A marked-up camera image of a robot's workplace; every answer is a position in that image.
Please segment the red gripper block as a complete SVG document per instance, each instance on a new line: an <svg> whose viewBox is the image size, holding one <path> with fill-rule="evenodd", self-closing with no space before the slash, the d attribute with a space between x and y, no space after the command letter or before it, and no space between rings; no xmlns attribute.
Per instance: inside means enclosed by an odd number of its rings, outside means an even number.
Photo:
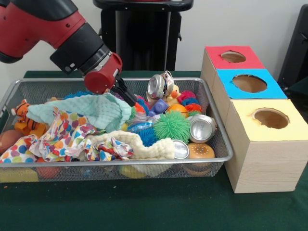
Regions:
<svg viewBox="0 0 308 231"><path fill-rule="evenodd" d="M113 86L116 76L122 72L122 65L121 58L116 53L109 52L106 58L84 76L86 88L95 94L104 94L106 90L111 89L120 95L127 104L134 106L137 98L122 78L118 77L117 86Z"/></svg>

